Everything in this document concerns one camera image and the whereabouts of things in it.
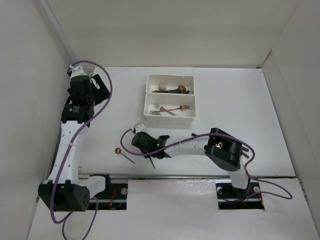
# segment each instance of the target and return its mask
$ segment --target white panel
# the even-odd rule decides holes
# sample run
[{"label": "white panel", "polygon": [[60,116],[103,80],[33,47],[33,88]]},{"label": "white panel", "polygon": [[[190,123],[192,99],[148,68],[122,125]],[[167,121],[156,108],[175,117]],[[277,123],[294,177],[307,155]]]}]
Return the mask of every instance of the white panel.
[{"label": "white panel", "polygon": [[320,231],[320,1],[301,0],[263,64],[297,176]]},{"label": "white panel", "polygon": [[76,55],[47,0],[33,0],[33,2],[64,60],[69,64],[76,62]]},{"label": "white panel", "polygon": [[259,67],[299,0],[49,0],[79,59]]},{"label": "white panel", "polygon": [[[297,179],[274,179],[292,200],[263,195],[265,210],[219,210],[214,180],[131,180],[127,210],[97,213],[87,240],[318,240]],[[262,191],[283,194],[261,183]],[[65,213],[56,213],[62,219]],[[93,211],[74,213],[66,223],[69,239],[81,239]],[[40,201],[28,240],[61,238]]]},{"label": "white panel", "polygon": [[[190,136],[209,133],[221,128],[247,142],[256,151],[256,159],[248,169],[259,176],[294,176],[294,170],[280,129],[273,103],[261,69],[227,68],[165,68],[165,67],[109,67],[113,81],[110,105],[97,117],[83,142],[80,160],[83,173],[124,174],[127,176],[210,175],[227,176],[206,156],[177,156],[150,161],[140,156],[115,154],[123,132],[143,122],[149,133]],[[102,71],[96,69],[107,83]],[[144,115],[145,89],[148,74],[194,76],[197,104],[192,125],[160,125],[147,122]],[[128,133],[124,144],[130,146],[133,133]]]},{"label": "white panel", "polygon": [[274,45],[274,57],[320,163],[320,1],[302,0]]},{"label": "white panel", "polygon": [[53,159],[67,64],[32,0],[0,5],[0,233],[28,235],[38,184]]}]

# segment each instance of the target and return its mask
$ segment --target fork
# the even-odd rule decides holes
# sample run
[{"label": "fork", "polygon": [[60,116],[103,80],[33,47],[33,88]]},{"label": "fork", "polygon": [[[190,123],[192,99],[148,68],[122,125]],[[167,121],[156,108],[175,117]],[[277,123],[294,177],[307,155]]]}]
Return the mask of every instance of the fork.
[{"label": "fork", "polygon": [[151,115],[161,115],[160,111],[149,111]]},{"label": "fork", "polygon": [[163,112],[168,112],[169,114],[173,115],[173,116],[177,116],[177,114],[174,114],[173,112],[168,111],[167,109],[165,109],[163,106],[160,106],[157,102],[154,104],[154,106],[159,109],[160,111]]},{"label": "fork", "polygon": [[166,112],[166,111],[174,111],[174,110],[178,110],[178,109],[180,109],[180,110],[190,110],[191,109],[191,107],[189,106],[189,105],[181,105],[180,107],[177,107],[177,108],[172,108],[172,109],[166,109],[166,110],[160,110],[160,111],[158,111],[158,112]]}]

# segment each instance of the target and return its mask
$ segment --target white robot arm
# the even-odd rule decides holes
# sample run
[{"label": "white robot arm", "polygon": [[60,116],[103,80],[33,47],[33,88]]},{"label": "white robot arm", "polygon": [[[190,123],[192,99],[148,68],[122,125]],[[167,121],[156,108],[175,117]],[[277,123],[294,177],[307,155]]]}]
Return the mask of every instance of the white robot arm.
[{"label": "white robot arm", "polygon": [[[242,145],[236,141],[223,137],[204,136],[184,143],[182,140],[190,136],[159,136],[158,139],[148,134],[146,127],[139,123],[134,127],[135,136],[131,144],[141,150],[143,154],[151,153],[162,147],[179,143],[166,148],[164,151],[151,155],[151,157],[174,158],[180,155],[200,155],[209,157],[215,164],[223,170],[226,170],[231,178],[231,184],[237,189],[247,189],[249,177],[243,162]],[[228,135],[226,132],[212,128],[211,133]]]},{"label": "white robot arm", "polygon": [[[108,187],[106,184],[111,184],[107,175],[90,176],[86,180],[79,181],[78,168],[81,148],[89,130],[89,124],[78,133],[71,143],[75,133],[94,115],[94,106],[106,100],[110,95],[99,75],[92,78],[99,85],[99,89],[92,83],[91,78],[84,72],[82,66],[72,69],[70,88],[68,89],[70,96],[61,115],[59,148],[47,183],[40,184],[38,188],[40,198],[49,208],[53,183],[56,181],[58,172],[61,171],[54,198],[55,212],[83,212],[88,209],[89,199],[104,191]],[[70,144],[70,152],[62,166]]]}]

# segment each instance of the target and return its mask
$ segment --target screw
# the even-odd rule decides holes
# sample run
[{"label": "screw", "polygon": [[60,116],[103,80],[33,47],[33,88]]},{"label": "screw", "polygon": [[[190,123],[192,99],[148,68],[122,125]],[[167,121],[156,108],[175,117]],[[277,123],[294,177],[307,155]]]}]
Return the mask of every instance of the screw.
[{"label": "screw", "polygon": [[128,193],[128,189],[126,189],[125,187],[121,189],[122,195],[126,195],[127,193]]},{"label": "screw", "polygon": [[253,188],[253,191],[254,191],[255,193],[261,192],[261,191],[260,191],[260,187],[258,187],[258,186],[255,186],[255,187]]},{"label": "screw", "polygon": [[221,142],[217,143],[215,146],[216,146],[218,149],[222,149],[222,143],[221,143]]},{"label": "screw", "polygon": [[114,150],[114,152],[115,152],[116,154],[121,154],[121,155],[124,156],[126,159],[128,159],[130,162],[136,164],[134,161],[132,161],[130,158],[128,158],[126,155],[124,155],[124,154],[121,152],[121,148],[116,148],[116,149]]},{"label": "screw", "polygon": [[222,187],[220,187],[220,186],[218,186],[218,187],[216,188],[216,192],[217,192],[218,194],[223,194],[223,193],[224,193]]}]

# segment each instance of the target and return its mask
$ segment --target copper spoon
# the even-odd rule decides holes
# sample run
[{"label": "copper spoon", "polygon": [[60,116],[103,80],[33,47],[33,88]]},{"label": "copper spoon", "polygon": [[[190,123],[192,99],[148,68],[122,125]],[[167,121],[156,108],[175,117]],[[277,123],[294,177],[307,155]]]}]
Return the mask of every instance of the copper spoon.
[{"label": "copper spoon", "polygon": [[153,93],[170,93],[172,91],[179,91],[179,92],[185,92],[187,89],[185,86],[183,85],[179,85],[177,89],[174,89],[174,90],[167,90],[167,91],[153,91]]},{"label": "copper spoon", "polygon": [[121,154],[121,155],[124,156],[126,159],[128,159],[130,162],[136,164],[134,161],[132,161],[130,158],[128,158],[126,155],[124,155],[124,154],[121,152],[121,148],[116,148],[116,149],[114,150],[114,152],[115,152],[116,154]]}]

